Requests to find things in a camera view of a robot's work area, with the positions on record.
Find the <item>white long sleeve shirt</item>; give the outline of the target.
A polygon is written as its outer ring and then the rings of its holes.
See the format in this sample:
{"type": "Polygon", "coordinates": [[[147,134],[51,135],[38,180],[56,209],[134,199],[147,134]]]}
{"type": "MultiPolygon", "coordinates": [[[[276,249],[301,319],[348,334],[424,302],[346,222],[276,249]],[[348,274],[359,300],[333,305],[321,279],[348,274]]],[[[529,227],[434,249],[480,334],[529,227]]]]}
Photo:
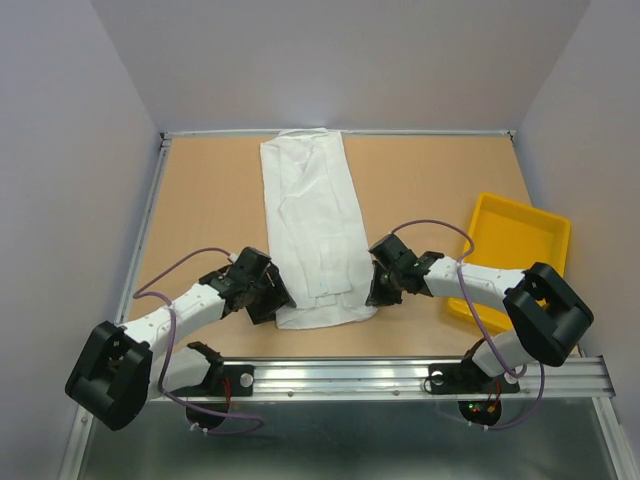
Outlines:
{"type": "Polygon", "coordinates": [[[283,130],[261,143],[260,159],[269,254],[294,301],[277,312],[277,327],[373,317],[373,264],[341,133],[283,130]]]}

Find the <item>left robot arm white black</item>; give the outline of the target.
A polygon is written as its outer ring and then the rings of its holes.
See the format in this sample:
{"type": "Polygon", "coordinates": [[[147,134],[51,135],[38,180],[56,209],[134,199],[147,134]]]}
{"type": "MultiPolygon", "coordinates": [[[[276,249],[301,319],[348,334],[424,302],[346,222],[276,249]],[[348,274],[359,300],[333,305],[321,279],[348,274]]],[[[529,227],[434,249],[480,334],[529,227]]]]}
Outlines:
{"type": "Polygon", "coordinates": [[[246,247],[227,259],[174,299],[153,290],[151,282],[140,287],[134,298],[155,298],[161,307],[122,325],[97,325],[66,381],[66,395],[112,431],[129,425],[147,403],[161,397],[183,406],[191,429],[205,435],[224,434],[227,419],[247,422],[246,432],[262,427],[260,417],[232,410],[234,398],[253,394],[253,365],[226,365],[201,341],[174,349],[232,313],[245,311],[260,325],[294,306],[269,255],[246,247]]]}

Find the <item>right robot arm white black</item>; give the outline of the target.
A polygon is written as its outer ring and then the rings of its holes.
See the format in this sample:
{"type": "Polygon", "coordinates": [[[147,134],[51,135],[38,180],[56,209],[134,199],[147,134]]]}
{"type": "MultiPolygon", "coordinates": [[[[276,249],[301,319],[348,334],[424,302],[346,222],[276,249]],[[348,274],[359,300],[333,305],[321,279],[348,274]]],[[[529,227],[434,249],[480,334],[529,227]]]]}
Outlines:
{"type": "Polygon", "coordinates": [[[369,250],[374,277],[366,303],[401,303],[405,293],[466,301],[507,315],[511,329],[485,334],[457,364],[436,367],[428,380],[433,393],[479,392],[503,374],[531,363],[560,367],[594,322],[594,315],[548,264],[504,270],[467,264],[440,252],[417,256],[388,234],[369,250]]]}

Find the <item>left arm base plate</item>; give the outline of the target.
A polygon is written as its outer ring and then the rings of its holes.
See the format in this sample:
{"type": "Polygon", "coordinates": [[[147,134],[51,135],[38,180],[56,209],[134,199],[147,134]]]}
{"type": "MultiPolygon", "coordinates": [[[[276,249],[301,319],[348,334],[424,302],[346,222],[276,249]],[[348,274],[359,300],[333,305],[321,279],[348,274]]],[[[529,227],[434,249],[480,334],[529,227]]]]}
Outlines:
{"type": "MultiPolygon", "coordinates": [[[[203,401],[196,401],[195,404],[220,413],[229,413],[234,400],[253,396],[254,373],[255,367],[250,364],[225,364],[215,373],[208,373],[201,384],[180,388],[173,394],[183,399],[203,398],[203,401]]],[[[196,430],[207,434],[222,433],[231,426],[230,420],[207,415],[190,407],[185,408],[185,415],[196,430]]]]}

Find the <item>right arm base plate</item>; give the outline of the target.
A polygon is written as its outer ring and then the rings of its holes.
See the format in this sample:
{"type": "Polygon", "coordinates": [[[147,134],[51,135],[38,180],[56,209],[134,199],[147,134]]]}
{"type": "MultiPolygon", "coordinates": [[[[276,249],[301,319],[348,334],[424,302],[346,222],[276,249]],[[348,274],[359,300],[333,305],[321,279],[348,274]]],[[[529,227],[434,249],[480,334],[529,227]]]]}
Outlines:
{"type": "Polygon", "coordinates": [[[458,395],[462,417],[474,425],[496,427],[502,415],[502,396],[520,392],[516,380],[504,375],[488,377],[481,370],[459,363],[435,363],[428,367],[422,390],[432,395],[458,395]]]}

